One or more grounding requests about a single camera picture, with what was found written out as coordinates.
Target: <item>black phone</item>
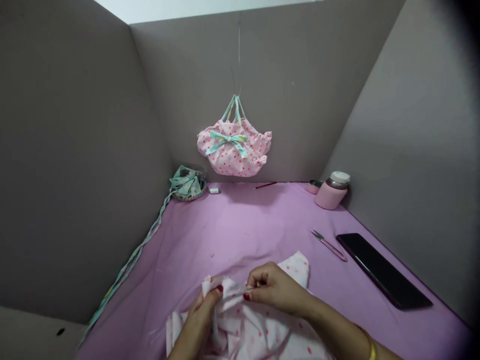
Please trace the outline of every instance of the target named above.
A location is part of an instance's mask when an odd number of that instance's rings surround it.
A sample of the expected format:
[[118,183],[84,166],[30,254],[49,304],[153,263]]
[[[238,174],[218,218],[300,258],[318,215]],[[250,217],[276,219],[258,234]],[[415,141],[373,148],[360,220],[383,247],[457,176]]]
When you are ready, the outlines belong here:
[[396,308],[411,310],[433,305],[360,234],[342,234],[336,239]]

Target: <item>bag handle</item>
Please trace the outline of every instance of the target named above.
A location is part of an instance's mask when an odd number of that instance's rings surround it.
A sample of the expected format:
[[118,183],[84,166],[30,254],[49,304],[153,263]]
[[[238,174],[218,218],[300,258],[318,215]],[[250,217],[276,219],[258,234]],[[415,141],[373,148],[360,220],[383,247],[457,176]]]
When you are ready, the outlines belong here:
[[235,117],[234,117],[234,122],[238,121],[240,125],[242,125],[242,118],[240,116],[240,110],[243,113],[243,117],[245,118],[245,112],[244,108],[242,106],[242,103],[240,102],[240,98],[238,95],[233,95],[231,98],[230,104],[228,104],[228,107],[226,108],[225,112],[223,113],[223,116],[221,117],[221,121],[229,120],[230,119],[230,114],[232,113],[232,109],[235,105]]

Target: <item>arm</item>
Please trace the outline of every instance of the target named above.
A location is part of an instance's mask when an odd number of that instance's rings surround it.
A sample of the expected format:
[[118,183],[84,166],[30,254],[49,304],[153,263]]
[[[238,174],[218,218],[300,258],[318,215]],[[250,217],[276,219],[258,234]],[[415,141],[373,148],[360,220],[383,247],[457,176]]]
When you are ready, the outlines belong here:
[[200,291],[188,311],[180,334],[175,341],[168,360],[194,360],[210,334],[210,324],[215,305],[222,298],[224,288],[217,286],[203,299]]
[[[370,342],[364,332],[322,300],[311,295],[273,262],[250,272],[247,284],[257,281],[266,286],[247,291],[248,301],[271,305],[285,313],[307,320],[337,360],[368,360]],[[375,341],[377,359],[400,357]]]

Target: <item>pink table cover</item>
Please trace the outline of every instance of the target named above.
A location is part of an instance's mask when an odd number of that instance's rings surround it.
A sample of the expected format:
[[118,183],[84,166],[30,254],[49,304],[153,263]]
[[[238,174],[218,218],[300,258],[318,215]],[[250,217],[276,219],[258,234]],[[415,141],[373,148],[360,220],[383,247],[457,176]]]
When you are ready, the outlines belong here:
[[[324,210],[306,183],[211,183],[220,194],[172,200],[145,246],[76,354],[83,359],[163,359],[165,323],[184,311],[206,275],[245,282],[251,269],[300,250],[310,261],[308,289],[405,359],[452,359],[470,330],[347,210]],[[359,233],[432,302],[395,308],[349,256],[341,261],[311,233],[329,240]]]

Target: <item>gray partition wall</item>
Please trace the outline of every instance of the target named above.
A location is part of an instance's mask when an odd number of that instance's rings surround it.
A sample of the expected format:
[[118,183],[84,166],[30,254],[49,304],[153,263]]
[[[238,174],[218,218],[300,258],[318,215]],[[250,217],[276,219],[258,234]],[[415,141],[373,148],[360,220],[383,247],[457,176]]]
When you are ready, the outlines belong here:
[[463,29],[407,0],[323,174],[348,209],[464,320],[478,303],[479,94]]
[[93,0],[0,4],[0,305],[86,323],[173,173],[129,26]]
[[132,24],[174,160],[203,165],[210,181],[246,181],[216,174],[197,150],[197,134],[242,85],[248,119],[273,132],[266,165],[247,181],[319,177],[403,3],[333,0]]

